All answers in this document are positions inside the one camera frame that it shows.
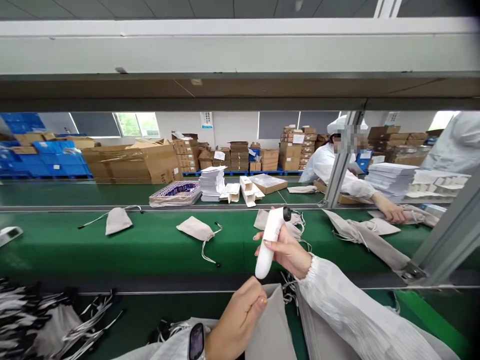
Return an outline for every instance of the white hairnet cap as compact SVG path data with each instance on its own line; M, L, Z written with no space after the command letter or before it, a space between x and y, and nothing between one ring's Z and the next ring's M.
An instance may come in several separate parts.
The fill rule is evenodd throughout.
M337 120L328 124L326 131L329 135L340 133L340 131L345 130L345 121L347 121L347 115L340 116ZM360 124L360 130L365 132L368 129L369 126L365 123L365 120L362 120Z

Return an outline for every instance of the smartwatch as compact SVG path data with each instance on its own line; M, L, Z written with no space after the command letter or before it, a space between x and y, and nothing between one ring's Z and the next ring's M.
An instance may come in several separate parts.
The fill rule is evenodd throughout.
M188 338L188 360L206 360L205 327L201 322L191 328Z

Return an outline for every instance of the hand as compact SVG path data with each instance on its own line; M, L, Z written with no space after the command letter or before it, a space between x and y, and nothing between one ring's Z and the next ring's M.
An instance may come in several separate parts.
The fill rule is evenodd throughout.
M253 240L260 240L263 236L264 232L259 232ZM276 242L264 240L263 243L274 252L273 260L291 272L297 279L305 279L312 264L312 255L306 252L302 245L290 235L285 224L281 226ZM259 255L259 251L260 246L256 249L255 256Z
M207 360L235 360L247 348L267 306L267 294L252 276L231 297L218 324L206 337Z
M388 200L381 193L376 192L371 197L376 207L385 215L385 220L389 223L400 224L407 219L404 215L404 210Z

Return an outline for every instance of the worker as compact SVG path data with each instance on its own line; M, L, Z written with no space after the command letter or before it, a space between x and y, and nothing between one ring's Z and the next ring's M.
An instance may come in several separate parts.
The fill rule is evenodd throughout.
M341 146L342 133L344 133L346 129L346 119L346 115L341 116L327 126L326 129L330 135L328 143L319 147L308 160L299 180L301 183L310 183L317 179L321 179L326 185L330 183L335 156ZM362 121L360 130L366 131L367 129L367 124ZM350 155L350 163L354 163L355 159L356 155L352 153ZM404 211L400 206L388 200L367 181L357 178L354 172L354 170L346 172L341 185L341 191L343 193L372 200L376 207L385 214L385 219L388 222L398 224L406 220Z
M472 175L480 165L480 111L461 111L448 123L422 168Z

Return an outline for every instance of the white protective gown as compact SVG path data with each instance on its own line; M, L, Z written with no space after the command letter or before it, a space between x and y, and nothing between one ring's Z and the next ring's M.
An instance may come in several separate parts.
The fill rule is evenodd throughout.
M356 287L331 261L313 255L307 276L298 283L310 307L362 360L458 360L441 341L440 348L447 350L448 356L440 357L421 330ZM188 359L190 330L115 360Z
M480 165L480 111L462 111L441 133L422 168L472 175Z
M329 142L319 147L308 160L299 181L301 183L311 183L320 178L328 185L334 168L335 156L332 143ZM355 155L351 154L350 162L354 161ZM341 185L341 192L358 198L366 197L370 199L377 190L368 182L360 180L350 171L347 171Z

